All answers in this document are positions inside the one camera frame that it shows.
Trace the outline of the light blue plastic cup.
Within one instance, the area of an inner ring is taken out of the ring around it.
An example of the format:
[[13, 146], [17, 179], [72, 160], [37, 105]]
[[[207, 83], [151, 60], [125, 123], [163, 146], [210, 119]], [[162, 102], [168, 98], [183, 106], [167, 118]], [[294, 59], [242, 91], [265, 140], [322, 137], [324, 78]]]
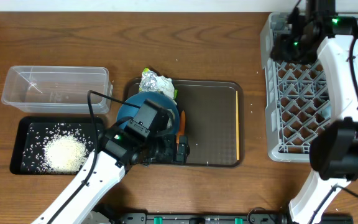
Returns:
[[324, 118], [324, 119], [330, 119], [331, 118], [331, 105], [330, 104], [326, 104], [324, 106], [324, 108], [320, 111], [320, 115]]

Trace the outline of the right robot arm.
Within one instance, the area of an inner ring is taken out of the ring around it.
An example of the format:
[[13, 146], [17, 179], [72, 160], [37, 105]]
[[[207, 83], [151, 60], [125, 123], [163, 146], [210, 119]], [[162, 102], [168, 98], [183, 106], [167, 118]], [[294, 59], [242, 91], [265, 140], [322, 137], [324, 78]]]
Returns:
[[358, 179], [358, 22], [332, 6], [287, 19], [288, 34], [278, 36], [273, 60], [307, 64], [319, 61], [326, 76], [331, 120], [311, 143], [311, 172], [288, 205], [288, 223], [320, 223], [340, 191]]

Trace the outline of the white rice pile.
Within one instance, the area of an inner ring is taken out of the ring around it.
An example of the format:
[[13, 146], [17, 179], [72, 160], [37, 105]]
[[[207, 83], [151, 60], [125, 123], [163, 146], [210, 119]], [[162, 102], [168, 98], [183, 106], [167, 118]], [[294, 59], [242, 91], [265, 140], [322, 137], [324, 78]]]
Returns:
[[25, 174], [75, 174], [94, 149], [88, 123], [32, 123], [20, 164]]

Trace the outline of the dark blue bowl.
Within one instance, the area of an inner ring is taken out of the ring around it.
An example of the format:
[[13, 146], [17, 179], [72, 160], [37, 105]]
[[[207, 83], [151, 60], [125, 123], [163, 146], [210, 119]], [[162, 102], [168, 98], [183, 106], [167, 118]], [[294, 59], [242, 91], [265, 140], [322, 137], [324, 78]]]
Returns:
[[[160, 106], [170, 110], [173, 113], [174, 123], [173, 123], [172, 134], [176, 134], [180, 127], [180, 115], [177, 106], [173, 102], [173, 100], [161, 93], [148, 91], [148, 92], [140, 92], [138, 94], [131, 96], [126, 100], [126, 103], [141, 106], [145, 100], [151, 100], [156, 104], [159, 104]], [[126, 116], [134, 117], [138, 112], [138, 110], [139, 109], [135, 107], [122, 105], [118, 111], [116, 120], [119, 120]]]

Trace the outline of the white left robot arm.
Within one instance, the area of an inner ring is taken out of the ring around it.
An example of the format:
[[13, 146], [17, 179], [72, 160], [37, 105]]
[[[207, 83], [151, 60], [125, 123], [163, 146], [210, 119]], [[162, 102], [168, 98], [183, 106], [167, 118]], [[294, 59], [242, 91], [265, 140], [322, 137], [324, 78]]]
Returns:
[[190, 153], [185, 136], [186, 119], [181, 119], [175, 134], [138, 139], [122, 123], [133, 124], [131, 117], [117, 121], [99, 136], [99, 146], [82, 170], [34, 223], [81, 223], [129, 169], [136, 165], [183, 165]]

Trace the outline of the wooden chopstick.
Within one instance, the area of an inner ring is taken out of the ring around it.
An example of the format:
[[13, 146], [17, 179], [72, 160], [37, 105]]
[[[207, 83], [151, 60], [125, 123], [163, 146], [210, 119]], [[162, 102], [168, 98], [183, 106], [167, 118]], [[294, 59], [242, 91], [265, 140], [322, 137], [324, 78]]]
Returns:
[[239, 140], [239, 94], [236, 90], [236, 160], [240, 160], [240, 140]]

